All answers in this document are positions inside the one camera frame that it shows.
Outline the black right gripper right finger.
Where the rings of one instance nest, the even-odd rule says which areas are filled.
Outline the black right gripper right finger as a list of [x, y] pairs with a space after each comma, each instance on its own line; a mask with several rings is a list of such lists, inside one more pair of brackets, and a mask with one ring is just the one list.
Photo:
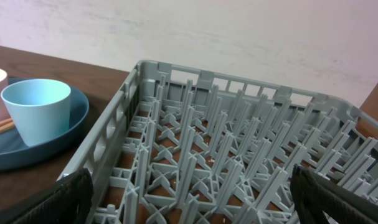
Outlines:
[[294, 165], [290, 191], [301, 223], [327, 223], [326, 215], [342, 224], [378, 223], [378, 205]]

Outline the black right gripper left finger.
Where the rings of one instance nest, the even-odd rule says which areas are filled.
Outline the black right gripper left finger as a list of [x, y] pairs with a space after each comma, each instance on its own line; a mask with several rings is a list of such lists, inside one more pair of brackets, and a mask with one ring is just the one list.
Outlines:
[[0, 211], [0, 224], [85, 223], [92, 207], [93, 182], [81, 168], [48, 189]]

